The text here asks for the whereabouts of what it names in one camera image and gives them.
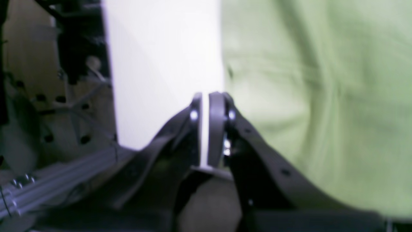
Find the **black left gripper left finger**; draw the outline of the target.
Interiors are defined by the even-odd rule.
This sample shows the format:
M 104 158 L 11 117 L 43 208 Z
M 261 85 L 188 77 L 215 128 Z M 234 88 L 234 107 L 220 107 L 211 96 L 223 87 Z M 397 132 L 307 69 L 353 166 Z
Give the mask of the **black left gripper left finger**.
M 202 95 L 172 117 L 146 148 L 80 202 L 44 213 L 41 232 L 172 232 L 181 181 L 198 158 Z

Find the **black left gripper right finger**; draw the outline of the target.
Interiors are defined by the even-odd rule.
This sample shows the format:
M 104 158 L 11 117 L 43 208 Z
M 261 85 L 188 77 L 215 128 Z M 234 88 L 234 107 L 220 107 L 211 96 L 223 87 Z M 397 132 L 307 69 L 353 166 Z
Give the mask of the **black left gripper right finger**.
M 384 232 L 375 212 L 358 210 L 317 188 L 270 147 L 227 93 L 209 94 L 208 165 L 227 162 L 245 232 Z

